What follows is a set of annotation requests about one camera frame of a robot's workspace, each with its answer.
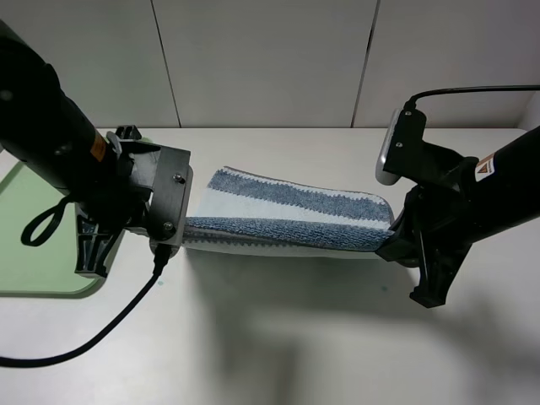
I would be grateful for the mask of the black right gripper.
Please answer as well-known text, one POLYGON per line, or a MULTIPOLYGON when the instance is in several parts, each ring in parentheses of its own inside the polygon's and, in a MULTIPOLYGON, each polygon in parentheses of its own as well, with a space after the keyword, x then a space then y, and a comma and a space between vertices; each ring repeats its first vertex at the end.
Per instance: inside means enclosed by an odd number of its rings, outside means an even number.
POLYGON ((450 287, 472 243, 460 221, 470 208, 475 157, 425 155, 424 177, 407 193, 392 224, 393 235, 375 254, 387 262, 417 267, 419 282, 409 297, 424 308, 446 303, 450 287))

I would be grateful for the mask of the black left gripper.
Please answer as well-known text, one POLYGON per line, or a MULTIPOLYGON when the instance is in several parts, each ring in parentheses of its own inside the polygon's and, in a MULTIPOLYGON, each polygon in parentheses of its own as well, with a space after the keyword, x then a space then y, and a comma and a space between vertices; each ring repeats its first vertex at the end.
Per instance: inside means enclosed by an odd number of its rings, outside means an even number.
POLYGON ((69 200, 75 203, 77 263, 84 278, 107 278, 125 228, 144 222, 150 186, 135 178, 136 158, 157 148, 143 145, 134 125, 106 137, 91 125, 70 133, 69 200))

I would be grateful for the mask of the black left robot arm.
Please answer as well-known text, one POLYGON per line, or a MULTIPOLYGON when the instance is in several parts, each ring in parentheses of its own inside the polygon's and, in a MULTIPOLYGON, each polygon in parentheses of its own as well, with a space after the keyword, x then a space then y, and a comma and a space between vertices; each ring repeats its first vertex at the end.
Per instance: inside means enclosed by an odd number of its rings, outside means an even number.
POLYGON ((143 217, 150 192, 130 182, 134 163, 108 143, 62 90, 45 62, 6 23, 1 24, 1 145, 62 194, 32 219, 20 237, 43 245, 77 209, 76 271, 105 278, 105 264, 120 233, 143 217))

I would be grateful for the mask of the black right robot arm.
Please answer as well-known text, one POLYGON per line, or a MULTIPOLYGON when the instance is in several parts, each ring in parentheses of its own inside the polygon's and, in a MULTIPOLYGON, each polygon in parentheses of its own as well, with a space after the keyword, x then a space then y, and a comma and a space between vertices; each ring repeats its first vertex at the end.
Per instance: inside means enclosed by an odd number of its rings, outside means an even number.
POLYGON ((409 297, 425 308, 445 304, 475 242, 539 216, 538 129, 484 159, 394 130, 382 169, 415 185, 376 253, 419 269, 409 297))

